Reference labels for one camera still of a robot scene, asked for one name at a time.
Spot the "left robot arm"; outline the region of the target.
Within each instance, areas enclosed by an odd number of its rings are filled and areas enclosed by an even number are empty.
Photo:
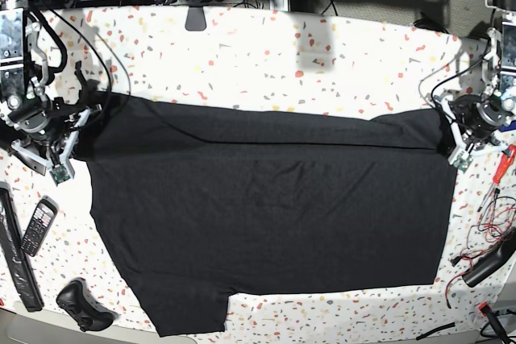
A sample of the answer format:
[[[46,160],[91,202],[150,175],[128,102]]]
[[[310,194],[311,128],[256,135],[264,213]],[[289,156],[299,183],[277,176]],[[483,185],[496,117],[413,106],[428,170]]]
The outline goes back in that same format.
[[[436,93],[446,84],[438,83],[428,94],[431,107],[448,120],[455,142],[448,163],[464,172],[473,160],[491,151],[509,155],[509,144],[499,138],[499,130],[515,121],[515,0],[485,0],[485,5],[501,16],[487,29],[488,42],[481,57],[465,70],[450,77],[462,77],[475,68],[481,71],[480,91],[459,97]]]

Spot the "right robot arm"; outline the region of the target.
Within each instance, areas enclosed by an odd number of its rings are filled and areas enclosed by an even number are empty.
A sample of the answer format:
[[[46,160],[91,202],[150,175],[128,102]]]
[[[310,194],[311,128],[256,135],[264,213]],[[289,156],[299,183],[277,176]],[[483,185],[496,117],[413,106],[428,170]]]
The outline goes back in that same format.
[[[81,130],[99,119],[81,63],[76,103],[49,97],[46,88],[68,63],[64,42],[37,6],[38,0],[1,0],[1,122],[14,131],[1,141],[31,170],[55,184],[75,176],[70,162]]]

